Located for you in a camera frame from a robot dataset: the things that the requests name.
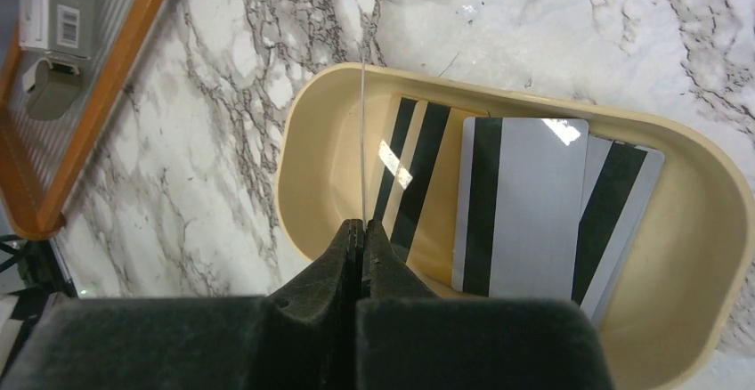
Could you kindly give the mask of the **thin card seen edge-on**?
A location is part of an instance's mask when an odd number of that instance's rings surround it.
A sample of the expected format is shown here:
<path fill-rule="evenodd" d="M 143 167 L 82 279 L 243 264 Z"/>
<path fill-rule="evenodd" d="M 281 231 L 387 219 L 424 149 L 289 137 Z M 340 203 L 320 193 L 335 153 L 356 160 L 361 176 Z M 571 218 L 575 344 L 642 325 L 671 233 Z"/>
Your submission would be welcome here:
<path fill-rule="evenodd" d="M 360 60 L 360 99 L 359 99 L 359 146 L 360 146 L 360 174 L 361 174 L 361 220 L 366 230 L 368 226 L 368 181 L 366 172 L 365 152 L 365 81 L 366 81 L 366 57 L 361 52 Z"/>

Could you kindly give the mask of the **silver credit card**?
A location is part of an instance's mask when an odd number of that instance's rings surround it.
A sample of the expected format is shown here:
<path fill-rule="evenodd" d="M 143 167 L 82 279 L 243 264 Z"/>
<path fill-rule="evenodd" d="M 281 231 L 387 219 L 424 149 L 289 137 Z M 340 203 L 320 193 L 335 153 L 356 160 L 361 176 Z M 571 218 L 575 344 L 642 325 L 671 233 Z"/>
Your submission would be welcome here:
<path fill-rule="evenodd" d="M 570 298 L 588 138 L 581 118 L 464 120 L 455 290 Z"/>

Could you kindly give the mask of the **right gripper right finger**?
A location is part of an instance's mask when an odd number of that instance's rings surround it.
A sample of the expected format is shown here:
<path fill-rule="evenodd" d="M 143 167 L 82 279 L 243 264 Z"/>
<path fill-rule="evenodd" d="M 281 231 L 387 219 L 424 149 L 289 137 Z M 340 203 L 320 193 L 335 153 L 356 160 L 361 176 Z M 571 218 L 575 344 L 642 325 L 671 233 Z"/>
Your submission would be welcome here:
<path fill-rule="evenodd" d="M 365 235 L 370 293 L 356 305 L 360 389 L 611 389 L 597 333 L 572 302 L 442 298 Z"/>

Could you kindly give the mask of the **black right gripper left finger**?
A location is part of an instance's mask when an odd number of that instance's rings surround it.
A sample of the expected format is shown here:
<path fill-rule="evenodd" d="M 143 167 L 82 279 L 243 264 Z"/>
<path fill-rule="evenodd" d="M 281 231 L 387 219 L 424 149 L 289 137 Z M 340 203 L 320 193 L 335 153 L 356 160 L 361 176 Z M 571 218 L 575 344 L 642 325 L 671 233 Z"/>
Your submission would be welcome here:
<path fill-rule="evenodd" d="M 4 389 L 352 389 L 363 224 L 273 294 L 102 298 L 56 306 Z"/>

